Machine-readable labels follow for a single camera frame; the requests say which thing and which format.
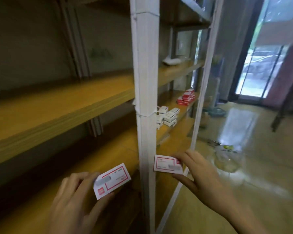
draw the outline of hand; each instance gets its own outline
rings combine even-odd
[[[252,211],[243,207],[235,199],[231,189],[222,184],[216,170],[201,154],[188,150],[173,157],[184,162],[194,181],[180,174],[172,176],[188,187],[203,204],[227,219],[237,233],[267,233]]]
[[[214,167],[196,151],[187,150],[172,156],[189,168],[194,181],[180,174],[172,176],[192,191],[204,205],[226,217],[236,200],[231,189],[222,184]]]
[[[97,201],[88,215],[82,207],[86,194],[99,173],[73,173],[64,178],[51,206],[48,234],[88,234],[100,213],[113,198],[114,193]]]

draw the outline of stack of boxes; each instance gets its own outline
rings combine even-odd
[[[177,115],[180,112],[179,108],[174,108],[168,112],[168,107],[162,106],[158,110],[158,115],[156,116],[156,125],[159,130],[163,124],[173,127],[177,124]]]
[[[188,106],[195,99],[194,89],[186,90],[181,97],[177,99],[179,105]]]

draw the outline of finger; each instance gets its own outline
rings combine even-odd
[[[105,207],[114,198],[114,196],[114,192],[107,194],[106,196],[99,199],[95,206],[92,208],[85,222],[85,228],[89,232],[93,229],[94,225],[96,224],[100,213],[105,209]]]
[[[82,183],[79,185],[78,189],[76,190],[73,199],[79,203],[80,205],[83,203],[89,189],[93,187],[94,181],[97,179],[97,177],[100,175],[100,173],[95,172],[90,175],[88,175]]]
[[[195,150],[188,149],[185,152],[196,164],[202,164],[205,162],[205,158]]]
[[[89,172],[82,172],[82,173],[72,173],[68,178],[67,185],[63,191],[61,202],[67,203],[76,192],[78,186],[80,186],[80,182],[83,181]]]
[[[53,200],[53,204],[57,204],[60,200],[60,198],[62,197],[63,195],[63,192],[66,188],[66,185],[67,185],[67,182],[68,182],[68,177],[65,177],[63,180],[62,180],[62,183],[60,185],[60,188],[59,190],[57,191],[57,194]]]
[[[180,181],[182,184],[184,184],[193,194],[198,196],[199,194],[199,189],[195,185],[193,181],[191,181],[188,177],[181,175],[181,174],[173,174],[173,178],[177,179]]]
[[[175,153],[172,157],[181,160],[189,168],[191,173],[196,171],[196,163],[186,153]]]

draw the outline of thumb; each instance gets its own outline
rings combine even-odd
[[[198,195],[199,189],[188,177],[181,174],[173,174],[172,177],[184,184],[193,194]]]
[[[115,196],[115,193],[112,192],[97,201],[97,203],[94,205],[87,219],[84,222],[83,233],[91,233],[92,229],[94,228],[94,225],[96,224],[98,220],[100,213],[105,209],[105,207],[114,198],[114,196]]]

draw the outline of white card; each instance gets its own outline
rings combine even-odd
[[[124,163],[98,176],[93,184],[97,200],[130,181],[131,177]]]
[[[182,162],[174,157],[155,155],[154,171],[183,174]]]

